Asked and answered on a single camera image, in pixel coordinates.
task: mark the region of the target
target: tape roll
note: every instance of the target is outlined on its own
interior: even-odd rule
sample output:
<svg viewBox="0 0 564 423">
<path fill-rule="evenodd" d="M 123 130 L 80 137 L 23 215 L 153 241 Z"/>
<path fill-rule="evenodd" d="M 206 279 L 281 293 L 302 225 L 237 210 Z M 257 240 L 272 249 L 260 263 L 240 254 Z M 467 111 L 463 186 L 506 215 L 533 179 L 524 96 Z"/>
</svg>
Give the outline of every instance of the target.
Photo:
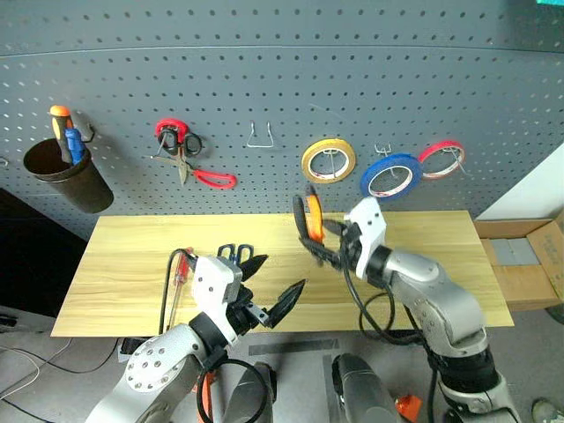
<svg viewBox="0 0 564 423">
<path fill-rule="evenodd" d="M 321 174 L 311 167 L 313 159 L 319 154 L 332 154 L 340 152 L 345 156 L 345 164 L 336 169 L 334 173 Z M 344 139 L 327 138 L 310 145 L 301 156 L 301 170 L 304 175 L 315 183 L 333 183 L 345 179 L 356 165 L 356 156 L 350 144 Z"/>
<path fill-rule="evenodd" d="M 450 152 L 453 154 L 455 154 L 454 150 L 458 150 L 459 153 L 457 159 L 453 156 L 452 165 L 447 166 L 443 170 L 440 170 L 438 172 L 429 172 L 429 173 L 424 172 L 423 179 L 432 180 L 432 179 L 444 178 L 445 176 L 452 174 L 454 171 L 460 168 L 461 163 L 464 163 L 466 151 L 464 150 L 464 147 L 462 147 L 462 144 L 460 144 L 458 141 L 455 141 L 454 139 L 445 139 L 440 143 L 431 145 L 429 148 L 427 148 L 424 152 L 422 152 L 419 155 L 418 160 L 421 163 L 421 165 L 423 165 L 423 162 L 429 159 L 433 154 L 437 152 L 443 152 L 445 149 L 452 149 Z"/>
<path fill-rule="evenodd" d="M 407 176 L 394 189 L 388 191 L 377 191 L 370 188 L 378 176 L 391 169 L 404 169 L 407 171 Z M 421 164 L 413 156 L 402 153 L 391 154 L 385 159 L 376 161 L 367 169 L 360 178 L 360 191 L 364 197 L 377 197 L 380 201 L 399 198 L 415 188 L 421 180 L 422 173 Z"/>
</svg>

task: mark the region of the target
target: black cable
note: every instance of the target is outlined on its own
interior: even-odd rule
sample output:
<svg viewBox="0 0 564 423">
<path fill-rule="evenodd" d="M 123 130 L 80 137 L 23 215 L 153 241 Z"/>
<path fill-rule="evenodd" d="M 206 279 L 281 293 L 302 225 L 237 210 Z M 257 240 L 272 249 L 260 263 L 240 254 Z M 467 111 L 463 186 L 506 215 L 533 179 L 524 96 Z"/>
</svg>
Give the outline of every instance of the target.
<svg viewBox="0 0 564 423">
<path fill-rule="evenodd" d="M 433 374 L 431 375 L 431 385 L 429 386 L 429 395 L 427 397 L 427 419 L 429 423 L 434 423 L 434 390 L 437 386 L 438 372 L 437 369 L 433 369 Z"/>
<path fill-rule="evenodd" d="M 13 402 L 8 401 L 7 399 L 3 399 L 3 401 L 4 401 L 6 404 L 9 404 L 9 405 L 11 405 L 12 407 L 14 407 L 14 408 L 15 408 L 16 410 L 18 410 L 19 412 L 23 412 L 24 414 L 27 414 L 29 417 L 33 417 L 34 419 L 37 419 L 38 421 L 42 421 L 43 423 L 55 423 L 54 421 L 51 421 L 51 420 L 42 419 L 41 417 L 38 417 L 38 416 L 36 416 L 35 414 L 32 414 L 32 413 L 30 413 L 30 412 L 27 411 L 27 410 L 24 410 L 24 409 L 21 408 L 19 405 L 16 405 L 16 404 L 14 404 Z"/>
<path fill-rule="evenodd" d="M 387 294 L 388 293 L 377 293 L 376 295 L 371 296 L 368 300 L 365 301 L 364 308 L 368 309 L 368 306 L 370 305 L 370 303 L 372 301 L 374 301 L 376 298 L 383 297 L 384 295 L 387 295 Z M 380 340 L 381 339 L 380 337 L 374 336 L 371 333 L 366 332 L 366 330 L 364 329 L 364 323 L 362 321 L 363 316 L 364 315 L 362 314 L 362 311 L 360 311 L 359 312 L 359 329 L 362 332 L 362 334 L 366 338 L 370 338 L 370 339 L 374 339 L 374 340 Z M 390 302 L 390 317 L 388 318 L 388 323 L 386 324 L 386 327 L 384 328 L 385 331 L 390 330 L 391 325 L 394 324 L 395 316 L 396 316 L 396 310 L 391 307 L 391 302 Z"/>
<path fill-rule="evenodd" d="M 98 366 L 96 366 L 95 368 L 91 368 L 89 370 L 72 370 L 70 368 L 61 367 L 61 366 L 58 366 L 58 365 L 52 363 L 50 360 L 44 359 L 43 357 L 36 354 L 35 352 L 27 351 L 27 350 L 24 350 L 23 348 L 13 348 L 13 349 L 16 350 L 16 351 L 21 351 L 21 352 L 29 354 L 29 355 L 33 355 L 35 358 L 42 360 L 42 361 L 45 361 L 45 364 L 49 364 L 50 366 L 58 368 L 59 370 L 62 370 L 64 372 L 72 373 L 73 375 L 84 375 L 86 373 L 95 372 L 96 370 L 98 370 L 99 368 L 104 366 L 109 361 L 109 359 L 112 358 L 112 355 L 114 354 L 114 350 L 117 347 L 118 341 L 119 341 L 119 338 L 115 340 L 114 346 L 112 346 L 112 351 L 109 352 L 108 356 Z"/>
<path fill-rule="evenodd" d="M 184 254 L 188 263 L 193 263 L 195 257 L 190 255 L 185 249 L 176 249 L 170 253 L 167 264 L 167 276 L 165 277 L 165 285 L 162 290 L 162 299 L 160 303 L 160 318 L 159 318 L 159 335 L 162 335 L 162 331 L 165 328 L 165 311 L 167 310 L 167 296 L 168 296 L 168 280 L 170 279 L 170 271 L 173 267 L 173 260 L 177 254 Z"/>
<path fill-rule="evenodd" d="M 413 344 L 415 342 L 418 342 L 420 340 L 419 333 L 416 334 L 416 335 L 410 335 L 410 336 L 407 336 L 407 337 L 395 338 L 395 337 L 392 337 L 389 333 L 387 333 L 385 330 L 383 330 L 378 325 L 378 323 L 374 320 L 374 318 L 370 315 L 370 313 L 368 313 L 368 310 L 366 309 L 366 307 L 364 307 L 364 304 L 362 303 L 362 300 L 360 299 L 359 293 L 356 290 L 356 288 L 354 287 L 353 281 L 351 280 L 351 274 L 349 272 L 349 267 L 350 267 L 349 257 L 346 254 L 346 246 L 345 246 L 344 243 L 341 244 L 340 255 L 341 255 L 341 261 L 343 263 L 343 273 L 345 275 L 346 286 L 347 286 L 349 292 L 351 293 L 352 299 L 356 303 L 357 307 L 360 309 L 360 312 L 364 315 L 364 317 L 370 323 L 370 325 L 374 328 L 374 330 L 376 332 L 378 332 L 378 335 L 380 335 L 382 338 L 384 338 L 386 341 L 388 341 L 389 343 L 391 343 L 393 345 L 409 345 L 409 344 Z M 390 297 L 390 301 L 393 301 L 393 295 L 391 294 L 391 290 L 388 286 L 386 286 L 386 292 L 387 292 L 388 296 Z"/>
<path fill-rule="evenodd" d="M 252 364 L 248 363 L 247 361 L 237 360 L 237 359 L 225 359 L 221 362 L 219 366 L 221 367 L 224 364 L 236 364 L 237 366 L 245 367 L 247 370 L 250 370 L 250 372 L 253 375 L 255 375 L 256 379 L 258 379 L 261 386 L 263 387 L 263 400 L 261 401 L 261 404 L 259 405 L 255 414 L 253 414 L 251 418 L 245 422 L 245 423 L 254 423 L 263 414 L 264 408 L 266 408 L 266 402 L 268 401 L 268 387 L 266 386 L 266 382 L 264 381 L 263 376 L 258 372 L 258 370 L 256 370 L 256 368 Z M 213 420 L 210 419 L 210 417 L 207 415 L 204 409 L 204 400 L 202 394 L 202 391 L 204 390 L 204 379 L 207 374 L 208 374 L 208 370 L 204 369 L 202 370 L 202 373 L 200 373 L 200 376 L 198 378 L 197 391 L 196 391 L 196 404 L 197 404 L 197 412 L 200 414 L 200 417 L 202 418 L 204 423 L 213 423 Z"/>
</svg>

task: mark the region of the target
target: blue tape roll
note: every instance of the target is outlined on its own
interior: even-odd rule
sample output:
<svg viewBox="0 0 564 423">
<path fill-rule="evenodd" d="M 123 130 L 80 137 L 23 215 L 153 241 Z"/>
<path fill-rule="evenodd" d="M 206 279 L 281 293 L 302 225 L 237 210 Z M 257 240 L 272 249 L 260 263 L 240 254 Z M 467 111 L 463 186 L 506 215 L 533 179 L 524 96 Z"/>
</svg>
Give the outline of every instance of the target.
<svg viewBox="0 0 564 423">
<path fill-rule="evenodd" d="M 370 182 L 380 174 L 381 172 L 390 169 L 391 167 L 405 167 L 410 171 L 410 177 L 406 178 L 404 183 L 401 183 L 397 188 L 381 193 L 382 195 L 376 195 L 374 192 L 370 191 Z M 388 201 L 395 198 L 400 198 L 407 193 L 409 193 L 415 185 L 421 180 L 423 171 L 421 169 L 421 164 L 417 159 L 409 154 L 391 154 L 385 159 L 378 160 L 374 165 L 369 167 L 367 171 L 360 178 L 360 191 L 364 197 L 377 197 L 379 201 Z"/>
</svg>

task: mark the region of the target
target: orange cap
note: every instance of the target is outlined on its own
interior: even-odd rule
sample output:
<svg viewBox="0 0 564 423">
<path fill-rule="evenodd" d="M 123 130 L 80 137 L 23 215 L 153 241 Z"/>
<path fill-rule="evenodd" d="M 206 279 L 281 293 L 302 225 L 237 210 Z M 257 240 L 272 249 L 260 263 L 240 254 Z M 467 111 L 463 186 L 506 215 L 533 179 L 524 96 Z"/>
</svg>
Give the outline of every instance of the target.
<svg viewBox="0 0 564 423">
<path fill-rule="evenodd" d="M 416 423 L 422 404 L 418 397 L 406 395 L 396 400 L 396 410 L 411 423 Z"/>
<path fill-rule="evenodd" d="M 70 116 L 71 111 L 65 106 L 51 106 L 49 109 L 49 114 L 52 116 Z"/>
</svg>

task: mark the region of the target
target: yellow tape roll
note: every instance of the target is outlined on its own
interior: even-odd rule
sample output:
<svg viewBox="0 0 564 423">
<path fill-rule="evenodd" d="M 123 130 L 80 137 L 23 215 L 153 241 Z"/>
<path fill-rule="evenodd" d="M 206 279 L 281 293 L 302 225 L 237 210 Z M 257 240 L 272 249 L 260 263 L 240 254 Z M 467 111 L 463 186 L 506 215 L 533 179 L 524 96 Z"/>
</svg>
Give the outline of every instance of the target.
<svg viewBox="0 0 564 423">
<path fill-rule="evenodd" d="M 311 168 L 311 162 L 317 154 L 330 153 L 332 150 L 345 155 L 345 164 L 334 174 L 319 174 Z M 301 170 L 304 175 L 316 183 L 333 183 L 345 179 L 354 169 L 356 156 L 350 144 L 344 139 L 327 138 L 310 145 L 301 157 Z"/>
</svg>

